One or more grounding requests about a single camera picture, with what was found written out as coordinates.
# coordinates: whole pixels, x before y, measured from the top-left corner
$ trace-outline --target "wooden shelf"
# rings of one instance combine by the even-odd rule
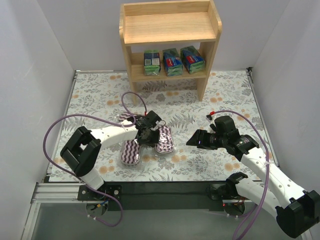
[[[122,4],[119,35],[132,92],[137,92],[137,82],[196,79],[199,101],[202,101],[221,32],[222,23],[213,0]],[[182,75],[166,76],[160,53],[159,75],[145,76],[144,54],[131,50],[135,45],[188,42],[200,42],[199,53],[205,60],[205,69],[201,72],[189,74],[183,67]]]
[[[160,52],[161,71],[159,72],[159,75],[147,75],[146,76],[145,69],[144,69],[144,54],[142,52],[132,53],[132,55],[131,55],[131,62],[132,62],[131,80],[132,80],[132,82],[157,81],[157,80],[166,81],[166,80],[179,80],[179,79],[201,79],[201,78],[206,77],[205,70],[190,74],[184,66],[182,68],[182,75],[167,76],[162,59],[163,59],[163,55],[162,55],[162,52]]]
[[[124,32],[128,46],[216,40],[207,12],[126,16]]]

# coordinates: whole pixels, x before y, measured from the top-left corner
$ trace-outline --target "green box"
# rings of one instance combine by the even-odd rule
[[[145,75],[159,75],[161,70],[160,54],[158,50],[144,51],[144,73]]]
[[[181,48],[180,57],[183,65],[190,74],[197,73],[205,69],[205,59],[194,46]]]
[[[180,59],[177,49],[170,48],[162,51],[163,66],[168,77],[178,76],[182,74],[182,61]]]

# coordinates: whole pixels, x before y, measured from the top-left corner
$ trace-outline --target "floral tablecloth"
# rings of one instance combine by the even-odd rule
[[[126,73],[80,73],[77,76],[67,114],[89,114],[110,121],[124,112],[121,94],[130,91]],[[135,167],[120,163],[122,144],[118,143],[100,152],[95,167],[105,181],[211,181],[225,180],[241,171],[257,180],[249,168],[224,149],[204,150],[186,146],[197,129],[209,129],[206,115],[211,111],[234,110],[249,118],[269,146],[268,139],[245,71],[219,71],[210,74],[203,101],[198,101],[194,79],[150,81],[139,83],[139,93],[148,110],[155,111],[171,127],[175,152],[156,155],[152,148],[144,148],[141,161]],[[134,106],[132,96],[125,102],[132,112],[142,114],[142,104]],[[255,132],[241,117],[232,116],[240,134],[248,134],[261,145]],[[106,127],[103,122],[84,117],[72,117],[63,124],[54,161],[64,168],[68,165],[60,151],[76,128]],[[75,178],[52,167],[50,182],[73,182]]]

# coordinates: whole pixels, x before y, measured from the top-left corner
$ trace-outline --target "wooden shelf board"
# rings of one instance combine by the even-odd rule
[[[160,52],[160,64],[161,64],[161,71],[159,75],[145,75],[144,69],[144,54],[142,52],[133,53],[131,55],[131,79],[132,82],[145,82],[145,81],[166,81],[166,80],[179,80],[179,79],[200,79],[206,77],[205,70],[196,72],[193,74],[189,74],[185,66],[182,68],[182,75],[178,76],[167,76],[166,70],[163,65],[163,56],[162,52]]]
[[[124,21],[126,46],[216,40],[207,12],[126,16]]]

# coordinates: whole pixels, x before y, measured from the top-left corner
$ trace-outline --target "white wall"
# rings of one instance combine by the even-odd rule
[[[36,0],[0,1],[0,26],[0,238],[18,240],[48,165],[42,140],[74,72]]]
[[[125,70],[121,3],[144,0],[37,0],[75,70]],[[215,0],[222,35],[214,69],[252,67],[289,0]]]
[[[320,1],[291,0],[253,68],[281,169],[320,193]],[[320,224],[311,229],[320,239]]]

